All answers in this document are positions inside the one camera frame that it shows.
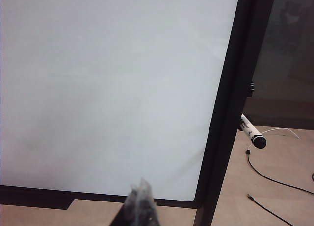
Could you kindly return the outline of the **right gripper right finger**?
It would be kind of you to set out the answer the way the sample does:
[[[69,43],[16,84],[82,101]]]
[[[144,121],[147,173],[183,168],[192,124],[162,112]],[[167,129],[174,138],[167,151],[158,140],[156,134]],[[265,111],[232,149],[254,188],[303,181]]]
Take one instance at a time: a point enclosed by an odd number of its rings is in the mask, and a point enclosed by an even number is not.
[[[137,192],[137,225],[159,226],[156,203],[150,184],[141,179]]]

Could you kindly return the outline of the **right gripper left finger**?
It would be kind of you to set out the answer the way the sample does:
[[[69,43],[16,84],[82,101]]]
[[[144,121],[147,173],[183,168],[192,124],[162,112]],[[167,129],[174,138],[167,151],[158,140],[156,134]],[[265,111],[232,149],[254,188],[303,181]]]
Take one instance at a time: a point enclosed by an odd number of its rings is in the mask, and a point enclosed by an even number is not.
[[[131,185],[131,192],[125,202],[111,221],[112,226],[140,226],[140,200],[142,194],[142,181],[137,185]]]

